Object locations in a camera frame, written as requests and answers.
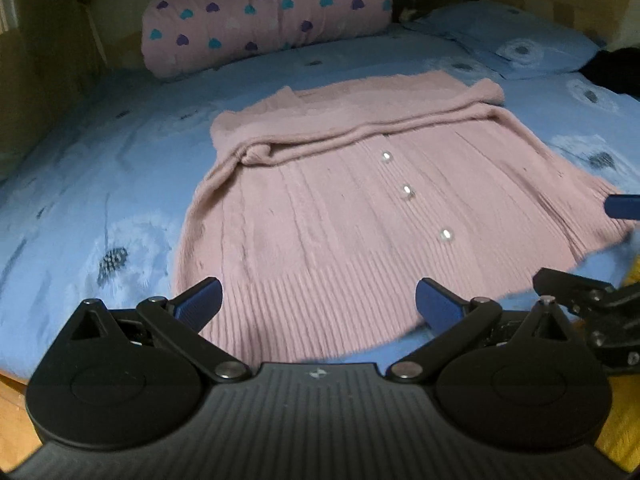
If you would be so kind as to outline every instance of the pink fabric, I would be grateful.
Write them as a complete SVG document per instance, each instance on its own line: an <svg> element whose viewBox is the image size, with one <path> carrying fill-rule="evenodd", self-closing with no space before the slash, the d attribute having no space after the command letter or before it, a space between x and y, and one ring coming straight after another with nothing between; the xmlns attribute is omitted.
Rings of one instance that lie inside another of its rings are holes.
<svg viewBox="0 0 640 480"><path fill-rule="evenodd" d="M254 365L337 356L412 329L425 276L498 298L621 241L630 225L603 210L616 190L502 100L489 80L432 72L284 88L221 114L174 275L175 294L206 276L225 287L202 335Z"/></svg>
<svg viewBox="0 0 640 480"><path fill-rule="evenodd" d="M381 32L391 0L152 0L142 54L156 77L255 54Z"/></svg>

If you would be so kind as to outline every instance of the purple heart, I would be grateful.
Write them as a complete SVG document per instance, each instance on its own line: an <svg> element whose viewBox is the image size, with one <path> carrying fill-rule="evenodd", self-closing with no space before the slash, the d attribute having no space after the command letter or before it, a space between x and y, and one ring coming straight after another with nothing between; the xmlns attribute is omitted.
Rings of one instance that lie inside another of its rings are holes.
<svg viewBox="0 0 640 480"><path fill-rule="evenodd" d="M358 10L364 7L364 2L362 0L353 0L351 2L351 9Z"/></svg>

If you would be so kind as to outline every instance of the yellow fabric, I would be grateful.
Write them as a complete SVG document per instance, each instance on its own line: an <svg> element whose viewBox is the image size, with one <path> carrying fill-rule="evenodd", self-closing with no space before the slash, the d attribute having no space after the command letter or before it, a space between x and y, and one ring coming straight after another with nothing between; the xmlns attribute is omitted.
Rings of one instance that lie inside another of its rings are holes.
<svg viewBox="0 0 640 480"><path fill-rule="evenodd" d="M640 282L640 256L623 285ZM613 405L596 447L622 469L631 472L640 465L640 375L609 379Z"/></svg>

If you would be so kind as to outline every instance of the knit cardigan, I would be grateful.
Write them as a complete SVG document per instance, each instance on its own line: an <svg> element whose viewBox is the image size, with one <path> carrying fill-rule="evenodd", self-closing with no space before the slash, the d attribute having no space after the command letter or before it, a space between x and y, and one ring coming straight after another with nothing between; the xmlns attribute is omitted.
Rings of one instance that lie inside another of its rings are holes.
<svg viewBox="0 0 640 480"><path fill-rule="evenodd" d="M499 298L620 242L630 224L603 211L616 190L503 99L431 72L284 88L218 116L173 278L176 294L223 283L202 335L252 365L346 354L414 328L425 276Z"/></svg>

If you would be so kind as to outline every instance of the bed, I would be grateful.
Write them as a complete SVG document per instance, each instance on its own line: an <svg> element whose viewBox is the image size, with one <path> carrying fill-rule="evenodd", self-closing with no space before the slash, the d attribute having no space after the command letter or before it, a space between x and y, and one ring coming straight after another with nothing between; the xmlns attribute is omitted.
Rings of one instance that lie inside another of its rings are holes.
<svg viewBox="0 0 640 480"><path fill-rule="evenodd" d="M222 110L245 108L284 85L429 70L467 84L495 80L506 107L554 150L625 192L640 192L640 103L577 73L507 81L452 41L399 25L171 83L145 72L112 73L0 188L0 369L28 379L83 298L130 308L170 296L173 250L193 190L215 160L208 129ZM639 250L634 235L577 272L617 285ZM505 298L504 305L530 308L533 297ZM430 337L420 327L336 360L374 361L385 370Z"/></svg>

